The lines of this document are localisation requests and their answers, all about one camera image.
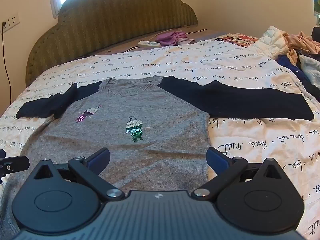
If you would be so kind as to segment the grey sweater with navy sleeves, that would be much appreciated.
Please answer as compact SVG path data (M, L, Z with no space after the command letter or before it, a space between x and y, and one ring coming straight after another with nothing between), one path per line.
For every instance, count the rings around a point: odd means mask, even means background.
M47 120L23 146L29 168L10 174L1 239L301 239L304 204L276 159L248 162L235 181L208 180L206 161L214 120L312 120L300 94L109 78L17 117ZM108 166L77 181L68 162L104 147Z

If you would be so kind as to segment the light blue garment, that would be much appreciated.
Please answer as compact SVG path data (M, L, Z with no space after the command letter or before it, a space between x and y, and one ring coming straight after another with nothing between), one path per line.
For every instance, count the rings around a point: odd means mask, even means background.
M300 67L310 82L319 88L320 86L320 62L304 55L299 56Z

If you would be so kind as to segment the white wall socket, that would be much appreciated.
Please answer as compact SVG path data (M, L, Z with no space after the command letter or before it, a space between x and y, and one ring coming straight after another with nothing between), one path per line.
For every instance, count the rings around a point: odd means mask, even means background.
M20 23L20 18L18 13L15 13L14 15L10 16L6 20L4 20L5 26L2 26L1 24L1 34L7 32L11 28L15 27Z

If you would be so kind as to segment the peach garment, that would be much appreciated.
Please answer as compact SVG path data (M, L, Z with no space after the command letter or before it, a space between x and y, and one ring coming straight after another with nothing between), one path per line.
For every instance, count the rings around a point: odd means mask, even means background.
M319 54L319 42L314 41L311 36L306 36L302 31L298 35L282 33L288 47L287 57L293 65L298 61L296 50L301 50L307 54Z

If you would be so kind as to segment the red patterned cloth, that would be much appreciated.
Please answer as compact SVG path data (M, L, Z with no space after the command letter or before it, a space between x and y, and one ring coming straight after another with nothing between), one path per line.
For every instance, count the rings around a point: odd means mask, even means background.
M258 38L241 34L241 33L235 33L235 34L230 33L230 34L216 37L215 40L229 42L237 46L247 48L252 44L254 44L255 42L257 42Z

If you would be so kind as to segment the navy blue garment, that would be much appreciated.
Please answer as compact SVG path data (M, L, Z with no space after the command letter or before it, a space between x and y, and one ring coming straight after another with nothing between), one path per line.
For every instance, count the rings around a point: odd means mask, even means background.
M303 84L305 90L311 94L313 97L316 98L317 101L319 101L319 89L313 85L310 80L307 78L307 76L296 66L294 66L289 58L286 55L279 55L277 62L283 66L291 70L296 77L300 80L300 82Z

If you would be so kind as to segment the olive green padded headboard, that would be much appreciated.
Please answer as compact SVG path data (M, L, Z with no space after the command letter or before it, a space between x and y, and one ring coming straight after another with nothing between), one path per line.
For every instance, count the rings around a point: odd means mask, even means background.
M49 68L111 45L197 23L193 9L181 0L66 0L57 24L29 54L25 84Z

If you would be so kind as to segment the white power strip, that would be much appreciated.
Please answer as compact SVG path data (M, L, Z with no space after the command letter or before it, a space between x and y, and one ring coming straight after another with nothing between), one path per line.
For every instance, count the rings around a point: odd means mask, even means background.
M137 43L137 46L139 48L145 48L145 49L148 49L148 48L159 48L161 47L161 44L159 42L152 42L152 41L139 41Z

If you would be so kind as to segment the white puffer jacket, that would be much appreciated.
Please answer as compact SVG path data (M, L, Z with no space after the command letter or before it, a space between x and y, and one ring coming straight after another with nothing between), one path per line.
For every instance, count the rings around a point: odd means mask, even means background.
M250 45L248 49L259 55L268 56L276 60L279 55L287 55L289 47L285 35L287 32L279 30L274 26L270 26L263 36L255 43Z

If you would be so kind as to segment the purple cloth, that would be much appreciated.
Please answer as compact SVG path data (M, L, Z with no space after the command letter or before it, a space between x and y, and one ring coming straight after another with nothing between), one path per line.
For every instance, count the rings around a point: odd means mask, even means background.
M195 43L195 40L189 38L182 31L171 31L157 35L155 42L160 43L161 46L178 46L184 44L193 44Z

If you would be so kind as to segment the white bedspread with script print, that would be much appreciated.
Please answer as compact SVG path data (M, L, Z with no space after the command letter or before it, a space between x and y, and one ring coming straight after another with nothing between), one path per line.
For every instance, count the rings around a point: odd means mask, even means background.
M274 88L304 96L314 119L216 119L209 129L214 147L250 161L276 159L302 196L305 212L298 231L319 239L319 103L291 71L248 48L208 40L113 55L97 55L65 63L41 74L1 117L1 148L19 155L42 119L16 119L28 101L109 78L174 76L206 85L219 81L239 88Z

